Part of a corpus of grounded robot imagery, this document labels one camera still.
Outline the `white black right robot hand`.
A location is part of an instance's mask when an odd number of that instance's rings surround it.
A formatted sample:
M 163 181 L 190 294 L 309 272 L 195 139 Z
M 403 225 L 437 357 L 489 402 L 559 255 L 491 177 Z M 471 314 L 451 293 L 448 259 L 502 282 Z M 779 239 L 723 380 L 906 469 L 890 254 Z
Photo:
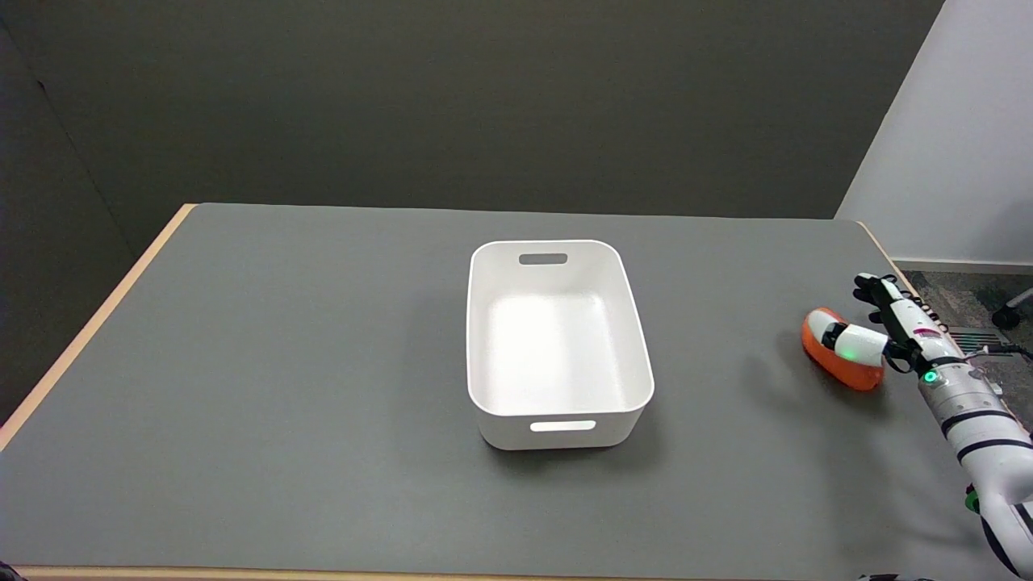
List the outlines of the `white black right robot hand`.
M 934 383 L 939 367 L 965 361 L 945 327 L 919 297 L 897 286 L 896 276 L 859 273 L 852 294 L 875 308 L 868 320 L 881 331 L 827 308 L 810 312 L 801 327 L 804 351 L 838 383 L 868 392 L 881 385 L 886 368 Z

